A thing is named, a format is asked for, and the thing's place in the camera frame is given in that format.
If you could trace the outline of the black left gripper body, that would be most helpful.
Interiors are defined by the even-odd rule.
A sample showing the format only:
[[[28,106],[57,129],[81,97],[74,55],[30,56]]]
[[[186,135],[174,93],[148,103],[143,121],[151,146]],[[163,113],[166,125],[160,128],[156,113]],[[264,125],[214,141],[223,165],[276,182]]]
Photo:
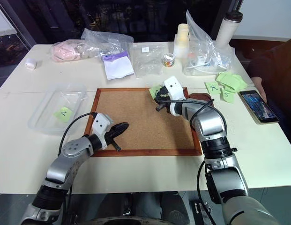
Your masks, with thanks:
[[[116,151],[120,151],[121,147],[114,141],[114,138],[120,135],[120,125],[114,125],[111,127],[109,132],[106,132],[105,134],[105,140],[106,140],[106,144],[108,145],[112,145]]]

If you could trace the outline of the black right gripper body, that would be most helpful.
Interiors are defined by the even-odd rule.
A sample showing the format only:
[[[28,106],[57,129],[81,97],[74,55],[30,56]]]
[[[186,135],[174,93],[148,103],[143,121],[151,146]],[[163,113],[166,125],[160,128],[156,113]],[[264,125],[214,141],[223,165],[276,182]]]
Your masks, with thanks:
[[[161,111],[163,108],[166,109],[167,112],[170,112],[170,97],[169,95],[161,95],[164,97],[163,103],[157,103],[157,107],[156,107],[156,111],[159,112]]]

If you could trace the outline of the person's bare hand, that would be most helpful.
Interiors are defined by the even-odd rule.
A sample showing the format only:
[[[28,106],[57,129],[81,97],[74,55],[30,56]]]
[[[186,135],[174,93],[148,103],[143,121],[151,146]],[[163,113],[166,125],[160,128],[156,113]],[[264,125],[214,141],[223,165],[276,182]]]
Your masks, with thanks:
[[[260,93],[260,96],[262,97],[264,102],[267,103],[267,95],[266,95],[265,90],[262,86],[262,78],[255,76],[255,77],[252,77],[251,80],[253,81],[256,89]]]

